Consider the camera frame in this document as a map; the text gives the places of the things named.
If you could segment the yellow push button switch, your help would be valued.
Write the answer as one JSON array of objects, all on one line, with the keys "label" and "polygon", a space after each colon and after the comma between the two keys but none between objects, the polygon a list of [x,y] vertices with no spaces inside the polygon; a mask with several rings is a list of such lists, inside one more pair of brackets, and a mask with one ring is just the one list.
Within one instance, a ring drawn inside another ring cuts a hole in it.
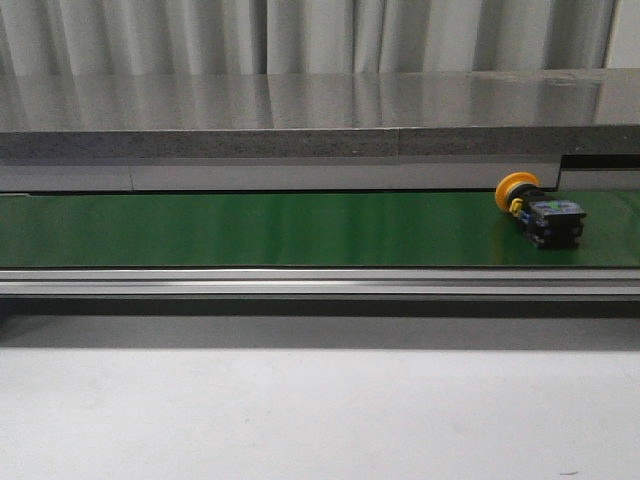
[{"label": "yellow push button switch", "polygon": [[537,248],[578,246],[585,210],[576,202],[545,193],[536,175],[510,173],[498,183],[494,199],[498,208],[516,220],[522,234]]}]

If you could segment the green conveyor belt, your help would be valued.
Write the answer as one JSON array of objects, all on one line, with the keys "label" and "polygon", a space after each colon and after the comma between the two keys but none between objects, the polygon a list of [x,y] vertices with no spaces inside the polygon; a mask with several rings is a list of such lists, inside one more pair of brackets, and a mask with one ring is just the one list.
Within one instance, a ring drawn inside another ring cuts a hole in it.
[{"label": "green conveyor belt", "polygon": [[488,192],[5,196],[1,264],[635,267],[639,196],[573,192],[575,249],[542,250]]}]

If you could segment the rear grey conveyor guard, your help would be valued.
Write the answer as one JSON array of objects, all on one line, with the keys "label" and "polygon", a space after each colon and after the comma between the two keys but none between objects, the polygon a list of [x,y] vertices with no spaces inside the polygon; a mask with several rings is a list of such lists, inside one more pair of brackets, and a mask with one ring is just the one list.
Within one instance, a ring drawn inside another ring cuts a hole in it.
[{"label": "rear grey conveyor guard", "polygon": [[4,192],[494,189],[528,171],[549,189],[633,189],[639,157],[420,155],[390,157],[4,159]]}]

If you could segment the grey pleated curtain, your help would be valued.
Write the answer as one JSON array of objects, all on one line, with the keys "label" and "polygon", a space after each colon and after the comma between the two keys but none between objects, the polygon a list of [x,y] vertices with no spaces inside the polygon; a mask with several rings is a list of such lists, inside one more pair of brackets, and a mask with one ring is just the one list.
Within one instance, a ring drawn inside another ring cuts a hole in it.
[{"label": "grey pleated curtain", "polygon": [[282,74],[600,68],[613,1],[5,1],[1,70]]}]

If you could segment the front aluminium conveyor rail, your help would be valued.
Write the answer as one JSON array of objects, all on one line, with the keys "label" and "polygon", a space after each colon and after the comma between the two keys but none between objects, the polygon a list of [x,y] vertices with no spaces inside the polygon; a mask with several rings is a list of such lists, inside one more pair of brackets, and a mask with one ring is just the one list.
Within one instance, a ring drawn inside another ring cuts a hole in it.
[{"label": "front aluminium conveyor rail", "polygon": [[4,296],[588,296],[639,293],[636,268],[4,269]]}]

